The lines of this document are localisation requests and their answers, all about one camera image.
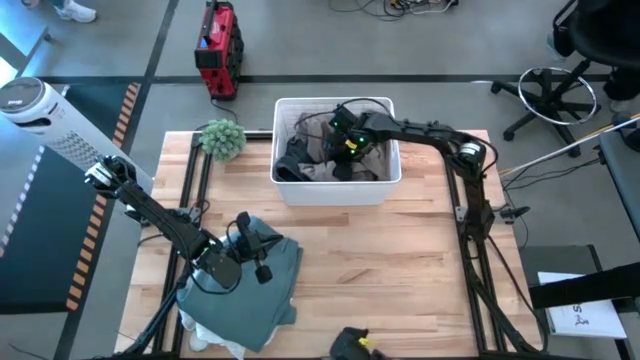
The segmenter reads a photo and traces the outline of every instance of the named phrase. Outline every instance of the concrete floor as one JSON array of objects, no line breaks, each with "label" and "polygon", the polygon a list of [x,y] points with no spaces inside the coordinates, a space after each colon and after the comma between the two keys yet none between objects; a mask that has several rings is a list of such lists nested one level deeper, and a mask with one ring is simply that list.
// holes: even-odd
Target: concrete floor
[{"label": "concrete floor", "polygon": [[[46,3],[28,11],[19,1],[0,0],[0,31],[20,46],[29,46],[30,24],[49,25],[55,39],[39,50],[27,74],[144,75],[169,0],[83,3],[98,9],[95,24],[60,21]],[[565,1],[547,0],[541,6],[538,0],[462,0],[449,13],[409,16],[395,23],[380,22],[362,13],[334,13],[321,0],[233,3],[246,44],[243,73],[247,75],[472,74],[490,78],[517,75],[527,68],[553,63],[544,40],[551,19]],[[353,5],[347,0],[333,3],[341,8]],[[155,75],[197,75],[192,51],[203,8],[204,1],[179,1]],[[562,66],[570,68],[578,61],[580,57],[573,55]],[[600,65],[589,70],[591,74],[607,72],[608,68]],[[594,86],[606,108],[601,84]],[[571,96],[583,98],[580,91]],[[243,84],[237,100],[224,105],[238,113],[240,123],[247,129],[270,129],[277,99],[312,96],[387,96],[393,100],[400,118],[440,120],[459,129],[488,129],[500,152],[500,169],[560,147],[555,132],[542,121],[522,129],[514,142],[503,141],[502,131],[525,113],[524,108],[507,94],[492,95],[485,83]],[[632,110],[640,110],[640,103],[634,105]],[[131,157],[153,174],[165,131],[190,130],[226,115],[209,105],[202,85],[153,85]],[[572,131],[577,137],[587,134],[606,124],[610,116],[604,110]],[[0,222],[10,216],[37,149],[33,141],[0,123],[3,148],[17,143],[17,153],[14,150],[8,156],[0,152],[4,174],[0,178]],[[562,169],[593,157],[595,153],[583,147],[581,158],[560,157],[532,173]],[[528,246],[594,244],[604,268],[640,259],[638,239],[604,167],[591,166],[561,179],[513,191],[512,197],[517,205],[532,208],[525,216]],[[518,242],[523,243],[522,223],[517,222],[514,228]],[[138,237],[139,230],[117,209],[72,358],[111,353]],[[63,321],[64,314],[0,316],[0,358],[30,359],[14,352],[9,343],[53,358]],[[640,343],[638,316],[625,316],[624,322],[631,343]],[[612,344],[608,340],[554,337],[551,351],[557,355],[617,359]]]}]

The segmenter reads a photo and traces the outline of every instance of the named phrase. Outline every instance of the green spiky ball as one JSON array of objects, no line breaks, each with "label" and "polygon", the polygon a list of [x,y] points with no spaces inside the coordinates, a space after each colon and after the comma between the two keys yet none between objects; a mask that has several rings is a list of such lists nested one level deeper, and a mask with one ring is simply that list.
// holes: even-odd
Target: green spiky ball
[{"label": "green spiky ball", "polygon": [[247,137],[242,126],[226,119],[213,120],[202,130],[200,143],[207,154],[213,155],[214,161],[226,163],[238,156]]}]

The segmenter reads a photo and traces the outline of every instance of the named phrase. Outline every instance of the wooden tabletop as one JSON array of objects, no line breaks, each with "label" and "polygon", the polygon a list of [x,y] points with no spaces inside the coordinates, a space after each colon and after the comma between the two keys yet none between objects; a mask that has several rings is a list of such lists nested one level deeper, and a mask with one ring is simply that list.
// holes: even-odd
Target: wooden tabletop
[{"label": "wooden tabletop", "polygon": [[[486,131],[469,132],[488,140]],[[165,207],[178,206],[190,143],[190,132],[165,136],[152,193]],[[477,355],[444,164],[435,149],[400,144],[403,178],[384,204],[321,208],[282,202],[269,177],[270,152],[270,142],[250,142],[230,164],[214,164],[207,187],[211,209],[203,216],[203,227],[223,234],[238,212],[248,211],[304,248],[293,297],[296,323],[280,327],[259,355],[248,357],[327,356],[345,326],[368,328],[374,347],[391,357]],[[196,186],[194,181],[191,202]],[[485,188],[493,206],[504,203],[495,168],[488,172]],[[145,230],[143,236],[154,233],[156,229]],[[526,289],[511,226],[495,224],[491,234]],[[169,249],[162,238],[139,248],[116,351],[126,348],[156,311]],[[539,347],[535,319],[490,245],[488,253],[500,306]],[[493,348],[486,309],[481,308]],[[168,328],[170,339],[173,326]],[[231,357],[217,346],[192,352],[189,335],[185,332],[183,357]]]}]

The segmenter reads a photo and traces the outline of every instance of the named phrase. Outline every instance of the black office chair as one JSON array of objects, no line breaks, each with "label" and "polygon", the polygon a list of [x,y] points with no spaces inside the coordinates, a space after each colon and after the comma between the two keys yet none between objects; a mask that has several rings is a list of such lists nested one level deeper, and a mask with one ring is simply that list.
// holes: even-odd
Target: black office chair
[{"label": "black office chair", "polygon": [[[564,26],[561,27],[561,23],[559,23],[560,19],[569,13],[569,9],[576,1],[578,4],[575,10],[570,13],[570,15],[566,17],[566,21],[562,23],[562,25],[567,25],[566,28],[564,28]],[[638,51],[633,51],[627,47],[621,48],[615,46],[607,39],[606,31],[602,31],[597,24],[594,24],[595,21],[590,20],[588,16],[582,15],[594,10],[599,10],[610,3],[611,0],[570,0],[553,19],[554,35],[562,31],[567,31],[571,42],[569,45],[572,45],[579,54],[584,56],[585,60],[580,62],[573,71],[567,74],[555,89],[552,87],[552,73],[550,69],[542,70],[540,74],[530,72],[526,80],[534,81],[542,87],[541,95],[522,91],[523,97],[534,110],[556,121],[563,121],[560,112],[567,112],[576,120],[583,119],[581,122],[584,122],[584,118],[581,118],[577,113],[586,112],[589,114],[594,110],[593,114],[595,114],[595,112],[600,110],[600,105],[594,109],[593,104],[566,102],[563,101],[561,97],[564,93],[574,88],[574,83],[576,83],[578,78],[589,68],[592,61],[613,67],[640,70],[640,53]],[[517,87],[504,82],[493,82],[491,92],[497,94],[500,90],[506,90],[510,94],[519,97]],[[536,114],[529,111],[504,131],[504,139],[506,141],[513,140],[515,131],[536,117]],[[564,142],[567,144],[575,142],[567,126],[555,123],[553,126]],[[569,156],[580,156],[580,148],[573,148],[569,152]]]}]

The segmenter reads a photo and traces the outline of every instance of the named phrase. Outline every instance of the red portable power station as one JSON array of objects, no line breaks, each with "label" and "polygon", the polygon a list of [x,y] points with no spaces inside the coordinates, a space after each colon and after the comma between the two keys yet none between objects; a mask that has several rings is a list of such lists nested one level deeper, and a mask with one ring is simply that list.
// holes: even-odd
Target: red portable power station
[{"label": "red portable power station", "polygon": [[195,58],[211,99],[236,97],[243,52],[244,42],[233,5],[215,0],[207,2]]}]

